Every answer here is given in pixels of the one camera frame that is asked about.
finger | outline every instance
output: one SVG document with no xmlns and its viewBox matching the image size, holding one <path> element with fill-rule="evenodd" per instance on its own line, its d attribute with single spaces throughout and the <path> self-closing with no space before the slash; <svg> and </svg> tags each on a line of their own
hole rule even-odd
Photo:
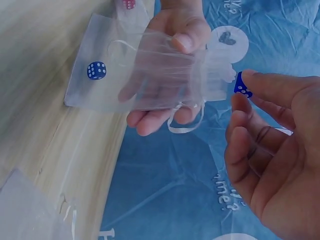
<svg viewBox="0 0 320 240">
<path fill-rule="evenodd" d="M 230 123 L 225 131 L 225 139 L 229 143 L 232 132 L 236 127 L 246 127 L 248 124 L 248 114 L 243 111 L 235 110 L 230 118 Z"/>
<path fill-rule="evenodd" d="M 141 119 L 147 115 L 147 111 L 134 110 L 126 117 L 126 123 L 130 128 L 136 128 Z"/>
<path fill-rule="evenodd" d="M 233 132 L 232 126 L 246 127 L 248 132 L 250 133 L 250 136 L 257 145 L 259 145 L 261 148 L 272 155 L 276 154 L 282 143 L 287 139 L 288 135 L 267 124 L 253 110 L 248 99 L 242 94 L 236 94 L 232 96 L 231 104 L 233 111 L 242 111 L 243 113 L 247 114 L 247 118 L 242 116 L 242 124 L 239 124 L 235 120 L 239 118 L 239 113 L 237 112 L 235 116 L 231 117 L 230 129 L 228 129 L 228 132 Z"/>
<path fill-rule="evenodd" d="M 141 111 L 155 109 L 159 102 L 159 91 L 160 88 L 158 82 L 153 77 L 145 79 L 136 93 L 133 109 Z"/>
<path fill-rule="evenodd" d="M 236 110 L 231 115 L 230 124 L 226 130 L 227 142 L 230 142 L 232 132 L 236 127 L 245 127 L 248 123 L 248 115 L 243 111 Z M 261 176 L 272 159 L 272 155 L 267 151 L 263 150 L 261 147 L 254 142 L 251 137 L 250 151 L 247 155 L 249 160 L 249 165 L 253 171 Z"/>
<path fill-rule="evenodd" d="M 174 120 L 178 124 L 189 124 L 193 122 L 198 115 L 201 107 L 181 107 L 175 114 Z"/>
<path fill-rule="evenodd" d="M 149 111 L 136 126 L 138 134 L 144 137 L 156 132 L 170 114 L 170 109 Z"/>
<path fill-rule="evenodd" d="M 175 34 L 172 44 L 182 53 L 190 54 L 204 46 L 210 39 L 211 29 L 202 17 L 186 22 L 184 29 Z"/>
<path fill-rule="evenodd" d="M 252 170 L 261 177 L 273 156 L 252 141 L 251 150 L 249 151 L 247 158 Z"/>
<path fill-rule="evenodd" d="M 230 182 L 249 205 L 259 182 L 259 177 L 248 162 L 247 154 L 250 147 L 251 139 L 247 129 L 236 127 L 224 154 Z"/>
<path fill-rule="evenodd" d="M 291 109 L 275 105 L 269 101 L 264 101 L 256 96 L 252 96 L 251 101 L 258 108 L 269 114 L 281 126 L 289 129 L 290 131 L 293 131 L 296 128 Z"/>
<path fill-rule="evenodd" d="M 319 84 L 314 77 L 263 74 L 252 70 L 243 71 L 242 78 L 248 89 L 258 98 L 288 109 L 297 94 Z"/>
</svg>

drawstring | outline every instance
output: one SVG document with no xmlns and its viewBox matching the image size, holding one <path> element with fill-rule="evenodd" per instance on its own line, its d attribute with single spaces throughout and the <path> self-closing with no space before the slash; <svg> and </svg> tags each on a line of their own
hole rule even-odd
<svg viewBox="0 0 320 240">
<path fill-rule="evenodd" d="M 66 209 L 65 215 L 64 215 L 64 218 L 63 218 L 64 222 L 67 220 L 67 217 L 69 215 L 70 209 L 73 208 L 73 211 L 72 211 L 72 222 L 71 222 L 71 234 L 72 234 L 72 239 L 76 240 L 76 222 L 77 222 L 76 205 L 74 203 L 68 203 L 66 201 L 66 197 L 65 197 L 65 195 L 63 193 L 61 195 L 64 197 L 64 201 L 63 202 L 68 204 L 68 208 Z"/>
<path fill-rule="evenodd" d="M 200 126 L 202 120 L 204 119 L 205 103 L 206 103 L 205 101 L 202 101 L 202 103 L 201 103 L 201 117 L 200 117 L 199 122 L 194 127 L 191 127 L 191 128 L 187 128 L 187 127 L 179 127 L 178 128 L 178 127 L 171 126 L 171 124 L 172 124 L 172 122 L 174 120 L 174 116 L 175 116 L 176 112 L 182 107 L 182 104 L 180 103 L 178 106 L 176 106 L 172 110 L 171 116 L 167 121 L 167 126 L 168 126 L 169 131 L 174 133 L 174 134 L 187 134 L 187 133 L 190 133 L 193 130 L 197 129 Z"/>
</svg>

plastic sheet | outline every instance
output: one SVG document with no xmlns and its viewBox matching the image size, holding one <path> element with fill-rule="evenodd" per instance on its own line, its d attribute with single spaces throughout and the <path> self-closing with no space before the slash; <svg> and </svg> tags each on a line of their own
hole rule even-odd
<svg viewBox="0 0 320 240">
<path fill-rule="evenodd" d="M 226 49 L 237 72 L 320 76 L 318 0 L 204 0 L 203 12 L 212 29 L 208 49 L 217 43 Z M 200 127 L 191 133 L 171 134 L 163 126 L 140 137 L 126 130 L 101 231 L 113 229 L 117 240 L 279 239 L 228 180 L 225 129 L 233 90 L 230 84 L 226 101 L 207 102 Z"/>
<path fill-rule="evenodd" d="M 68 106 L 101 112 L 190 108 L 226 99 L 235 79 L 224 50 L 182 54 L 162 32 L 93 15 L 65 96 Z"/>
<path fill-rule="evenodd" d="M 74 240 L 71 227 L 19 170 L 0 189 L 0 223 L 3 240 Z"/>
</svg>

light wood surface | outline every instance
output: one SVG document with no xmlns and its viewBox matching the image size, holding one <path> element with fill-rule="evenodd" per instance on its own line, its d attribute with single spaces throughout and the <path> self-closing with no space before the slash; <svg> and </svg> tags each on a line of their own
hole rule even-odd
<svg viewBox="0 0 320 240">
<path fill-rule="evenodd" d="M 92 13 L 114 11 L 111 0 L 0 0 L 0 184 L 19 168 L 61 214 L 74 201 L 84 240 L 98 235 L 126 116 L 68 108 L 64 95 Z"/>
</svg>

